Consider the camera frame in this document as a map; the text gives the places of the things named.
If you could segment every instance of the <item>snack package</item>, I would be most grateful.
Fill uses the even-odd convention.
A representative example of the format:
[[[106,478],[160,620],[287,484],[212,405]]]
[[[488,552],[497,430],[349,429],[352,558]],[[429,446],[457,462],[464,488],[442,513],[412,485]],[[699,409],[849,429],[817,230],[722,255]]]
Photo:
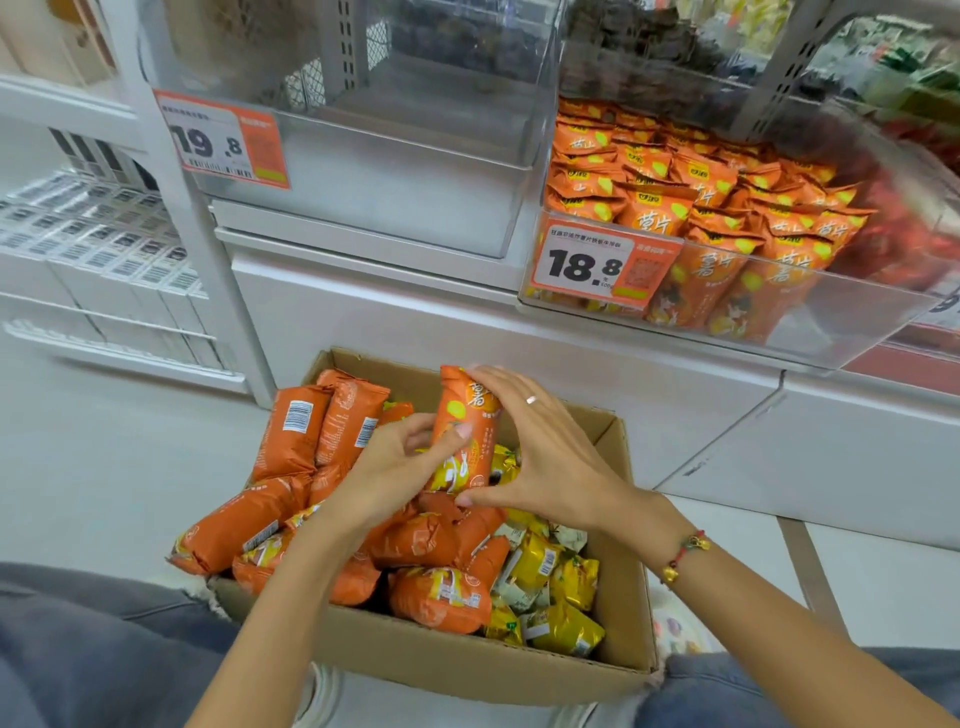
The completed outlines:
[[[254,481],[313,472],[313,453],[331,392],[315,385],[277,390],[274,409],[253,462]]]
[[[553,151],[558,155],[593,155],[613,149],[613,129],[575,126],[557,122]]]
[[[475,505],[466,509],[463,517],[456,521],[453,526],[459,544],[457,560],[453,562],[453,565],[457,569],[466,571],[476,550],[481,544],[487,541],[506,520],[507,513],[503,508]]]
[[[416,515],[387,528],[379,539],[368,539],[368,543],[378,569],[452,566],[459,545],[453,525],[437,513]]]
[[[402,569],[390,575],[390,608],[442,632],[469,635],[491,618],[490,593],[456,569]]]
[[[783,315],[801,303],[816,284],[812,271],[829,266],[834,250],[824,238],[815,235],[771,235],[760,255],[769,262],[747,263],[708,316],[711,334],[766,341]]]
[[[229,569],[234,556],[273,536],[297,507],[290,478],[255,483],[181,534],[167,561],[199,576]]]
[[[617,223],[635,230],[676,236],[683,228],[697,192],[686,187],[644,184],[628,191],[628,204]]]
[[[555,602],[565,599],[581,612],[589,612],[593,608],[599,577],[599,561],[566,551],[550,574],[550,597]]]
[[[503,407],[493,392],[473,381],[460,367],[441,367],[440,379],[444,391],[432,442],[436,443],[460,423],[473,425],[473,432],[467,445],[437,469],[425,490],[457,494],[467,488],[482,488],[490,479],[493,444]]]
[[[618,161],[634,178],[664,182],[670,174],[673,152],[666,147],[620,147]]]
[[[736,222],[726,216],[721,219]],[[763,237],[752,232],[714,232],[692,225],[686,238],[707,247],[684,245],[650,302],[645,318],[651,324],[701,327],[717,300],[746,265],[744,255],[763,244]]]
[[[320,430],[317,467],[339,465],[346,475],[370,441],[389,396],[389,389],[365,379],[351,377],[337,381]]]
[[[695,204],[700,207],[722,207],[737,181],[736,172],[722,161],[686,150],[678,150],[674,155],[670,177],[695,189]]]
[[[400,420],[406,420],[414,414],[414,404],[409,401],[385,401],[383,403],[383,414],[377,420],[376,426],[398,423]]]
[[[613,222],[613,218],[627,206],[627,199],[622,195],[616,198],[581,197],[567,199],[558,195],[552,187],[547,188],[543,200],[548,209],[601,223]]]
[[[625,182],[626,173],[615,164],[607,169],[568,169],[553,166],[547,184],[563,198],[574,200],[579,197],[621,197],[622,194],[613,183]]]
[[[493,585],[493,591],[517,612],[526,612],[549,580],[559,555],[559,546],[528,530]]]
[[[520,620],[516,618],[510,605],[497,596],[493,598],[490,623],[484,628],[484,637],[488,640],[497,640],[516,647],[523,647]]]
[[[603,627],[563,599],[521,618],[520,630],[523,640],[537,649],[575,657],[588,657],[607,634]]]

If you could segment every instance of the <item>price tag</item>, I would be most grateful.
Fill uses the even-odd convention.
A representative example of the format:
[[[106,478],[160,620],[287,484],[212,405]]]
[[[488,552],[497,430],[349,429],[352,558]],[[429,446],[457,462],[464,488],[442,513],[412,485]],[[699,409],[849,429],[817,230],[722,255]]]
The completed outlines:
[[[270,113],[157,91],[183,167],[290,189],[283,144]]]
[[[645,308],[684,244],[545,215],[532,283],[558,293]]]

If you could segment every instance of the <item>bracelet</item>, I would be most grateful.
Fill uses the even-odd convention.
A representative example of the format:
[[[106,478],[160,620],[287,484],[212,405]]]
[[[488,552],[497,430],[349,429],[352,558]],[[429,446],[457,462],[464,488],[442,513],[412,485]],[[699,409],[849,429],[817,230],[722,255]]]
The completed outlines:
[[[680,552],[673,561],[663,568],[663,576],[660,579],[660,583],[673,584],[673,582],[677,580],[677,577],[680,576],[680,573],[677,571],[677,565],[680,564],[680,560],[684,558],[685,553],[693,548],[699,548],[701,551],[709,551],[711,546],[713,546],[713,542],[707,538],[704,531],[697,531],[690,536],[690,538],[680,544]]]

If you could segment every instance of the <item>right hand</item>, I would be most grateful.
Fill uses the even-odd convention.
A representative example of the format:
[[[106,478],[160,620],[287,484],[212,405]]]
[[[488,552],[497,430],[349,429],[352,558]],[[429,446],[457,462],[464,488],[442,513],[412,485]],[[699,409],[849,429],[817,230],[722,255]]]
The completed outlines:
[[[528,376],[490,366],[467,371],[514,418],[523,465],[512,483],[470,488],[457,504],[516,508],[571,528],[602,530],[634,488],[604,462],[564,404]],[[536,397],[532,404],[530,397]]]

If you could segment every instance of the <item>clear acrylic bin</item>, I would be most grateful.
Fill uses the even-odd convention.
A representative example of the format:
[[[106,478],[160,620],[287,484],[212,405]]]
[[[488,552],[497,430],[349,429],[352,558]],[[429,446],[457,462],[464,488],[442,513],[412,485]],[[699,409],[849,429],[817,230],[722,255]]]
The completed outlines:
[[[158,89],[276,113],[291,189],[215,197],[502,257],[552,118],[558,4],[155,0]]]

